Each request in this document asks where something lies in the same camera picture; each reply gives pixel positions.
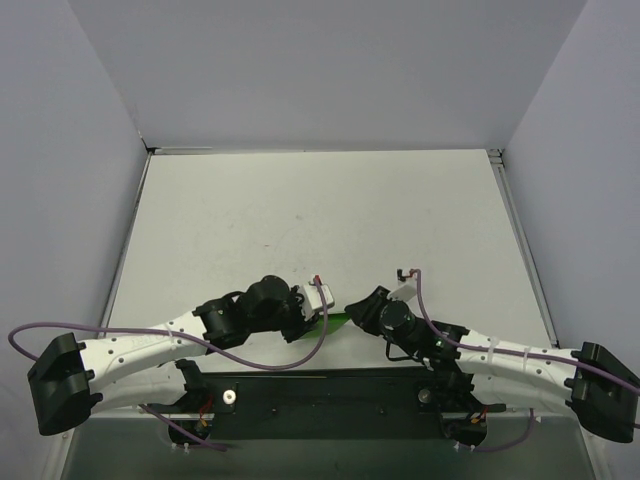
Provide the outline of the green paper box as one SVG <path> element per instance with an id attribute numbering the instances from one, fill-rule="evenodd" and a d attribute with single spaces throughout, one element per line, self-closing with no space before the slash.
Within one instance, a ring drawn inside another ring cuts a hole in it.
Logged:
<path id="1" fill-rule="evenodd" d="M 328 316 L 328 326 L 326 329 L 326 334 L 331 335 L 335 333 L 337 330 L 343 327 L 349 320 L 350 318 L 344 312 L 330 314 Z M 317 338 L 322 334 L 323 329 L 324 329 L 324 318 L 323 316 L 320 316 L 318 318 L 318 321 L 312 326 L 312 328 L 302 336 L 302 339 Z"/>

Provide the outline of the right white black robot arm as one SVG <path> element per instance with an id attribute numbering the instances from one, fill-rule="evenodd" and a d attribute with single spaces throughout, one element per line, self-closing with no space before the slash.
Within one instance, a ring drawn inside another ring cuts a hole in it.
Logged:
<path id="1" fill-rule="evenodd" d="M 501 341 L 416 315 L 382 286 L 345 313 L 364 332 L 398 347 L 404 359 L 430 370 L 431 394 L 444 411 L 533 409 L 574 418 L 605 440 L 634 439 L 639 377 L 600 344 L 572 350 Z"/>

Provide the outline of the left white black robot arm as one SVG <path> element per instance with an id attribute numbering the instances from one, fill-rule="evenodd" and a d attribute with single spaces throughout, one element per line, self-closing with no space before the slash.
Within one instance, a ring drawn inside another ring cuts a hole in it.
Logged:
<path id="1" fill-rule="evenodd" d="M 278 332 L 294 342 L 315 325 L 326 326 L 334 304 L 319 278 L 289 286 L 270 275 L 151 328 L 116 328 L 107 338 L 84 341 L 72 332 L 57 336 L 27 374 L 38 430 L 52 436 L 92 413 L 139 403 L 196 410 L 205 387 L 189 376 L 173 382 L 169 371 L 178 361 L 227 356 L 254 333 Z"/>

